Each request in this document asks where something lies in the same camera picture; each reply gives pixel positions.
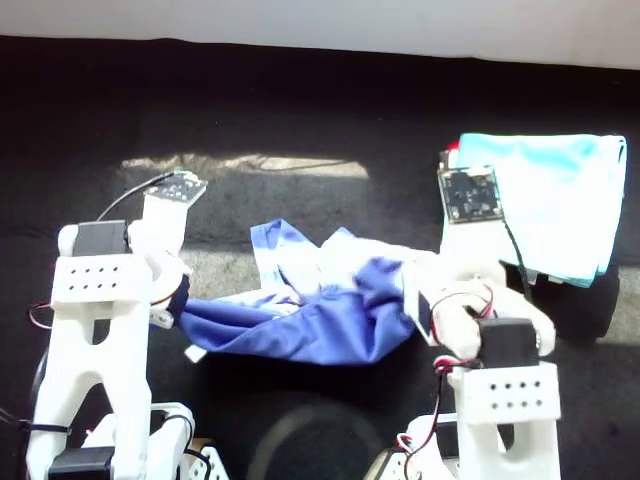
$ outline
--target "wrinkled fabric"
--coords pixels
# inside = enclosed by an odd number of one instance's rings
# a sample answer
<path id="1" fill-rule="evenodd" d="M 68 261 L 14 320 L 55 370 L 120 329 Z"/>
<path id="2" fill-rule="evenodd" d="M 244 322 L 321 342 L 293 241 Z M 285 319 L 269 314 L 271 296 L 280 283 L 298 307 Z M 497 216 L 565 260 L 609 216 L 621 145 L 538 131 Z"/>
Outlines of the wrinkled fabric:
<path id="1" fill-rule="evenodd" d="M 190 299 L 180 328 L 210 352 L 320 365 L 380 360 L 413 332 L 403 313 L 409 248 L 337 230 L 320 247 L 282 219 L 251 229 L 261 288 Z"/>
<path id="2" fill-rule="evenodd" d="M 588 287 L 609 265 L 626 162 L 620 136 L 471 133 L 452 166 L 493 165 L 526 267 Z M 510 243 L 501 245 L 500 257 L 516 264 Z"/>

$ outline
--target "light blue towel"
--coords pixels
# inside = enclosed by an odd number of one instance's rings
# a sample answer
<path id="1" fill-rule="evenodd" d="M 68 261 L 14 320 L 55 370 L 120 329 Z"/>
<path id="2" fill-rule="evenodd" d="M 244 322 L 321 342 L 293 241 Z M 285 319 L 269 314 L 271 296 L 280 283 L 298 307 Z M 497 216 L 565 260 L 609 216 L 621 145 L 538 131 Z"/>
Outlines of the light blue towel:
<path id="1" fill-rule="evenodd" d="M 462 135 L 455 166 L 493 165 L 525 266 L 588 287 L 607 271 L 620 220 L 624 137 Z M 514 264 L 512 252 L 503 260 Z"/>

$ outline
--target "white wall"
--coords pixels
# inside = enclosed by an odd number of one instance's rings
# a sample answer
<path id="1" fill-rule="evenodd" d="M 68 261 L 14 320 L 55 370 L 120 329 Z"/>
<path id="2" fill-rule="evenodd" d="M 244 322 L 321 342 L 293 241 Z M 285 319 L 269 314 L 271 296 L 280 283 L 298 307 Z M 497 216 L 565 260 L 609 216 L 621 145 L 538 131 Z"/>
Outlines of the white wall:
<path id="1" fill-rule="evenodd" d="M 0 34 L 640 69 L 640 0 L 0 0 Z"/>

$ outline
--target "black floor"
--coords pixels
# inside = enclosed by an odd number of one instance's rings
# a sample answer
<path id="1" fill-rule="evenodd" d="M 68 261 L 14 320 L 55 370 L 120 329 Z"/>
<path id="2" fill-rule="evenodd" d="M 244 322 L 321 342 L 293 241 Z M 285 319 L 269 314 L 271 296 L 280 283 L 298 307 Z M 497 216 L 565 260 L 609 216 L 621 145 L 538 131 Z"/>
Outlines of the black floor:
<path id="1" fill-rule="evenodd" d="M 606 328 L 618 269 L 637 285 L 630 268 L 640 260 L 636 73 L 172 41 L 0 38 L 0 60 L 0 405 L 19 415 L 30 414 L 31 375 L 47 340 L 24 321 L 24 308 L 48 298 L 56 231 L 94 218 L 157 171 L 122 168 L 131 159 L 162 168 L 181 154 L 210 180 L 192 211 L 186 251 L 199 268 L 198 295 L 213 297 L 257 286 L 248 228 L 277 216 L 316 241 L 344 225 L 437 248 L 436 153 L 462 132 L 622 134 L 629 181 L 614 267 L 589 291 L 542 285 L 536 295 L 563 335 L 575 337 Z M 243 167 L 243 159 L 261 155 L 357 162 L 366 176 L 274 177 L 251 162 Z M 138 213 L 135 201 L 121 210 L 127 218 Z M 564 478 L 637 478 L 640 471 L 638 291 L 622 288 L 627 313 L 616 318 L 613 338 L 628 341 L 562 343 L 554 354 Z M 188 404 L 198 435 L 214 439 L 234 479 L 245 478 L 262 436 L 298 406 L 364 419 L 376 446 L 392 444 L 432 408 L 434 353 L 418 338 L 377 365 L 349 369 L 227 356 L 193 366 L 185 346 L 178 331 L 152 333 L 154 400 Z M 99 393 L 77 432 L 103 413 Z M 361 478 L 370 459 L 349 424 L 338 415 L 300 431 L 276 455 L 269 478 Z M 10 478 L 16 435 L 0 429 L 0 441 L 0 472 Z"/>

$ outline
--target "cloth fold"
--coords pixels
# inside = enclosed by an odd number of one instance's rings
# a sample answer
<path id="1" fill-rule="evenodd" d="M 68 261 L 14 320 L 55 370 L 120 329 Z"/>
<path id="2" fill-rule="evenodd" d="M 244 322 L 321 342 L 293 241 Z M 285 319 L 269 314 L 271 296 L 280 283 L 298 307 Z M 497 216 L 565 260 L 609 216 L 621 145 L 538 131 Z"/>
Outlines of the cloth fold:
<path id="1" fill-rule="evenodd" d="M 373 363 L 414 330 L 403 313 L 406 247 L 338 229 L 320 247 L 283 219 L 251 228 L 261 289 L 190 299 L 180 328 L 210 352 L 321 365 Z"/>

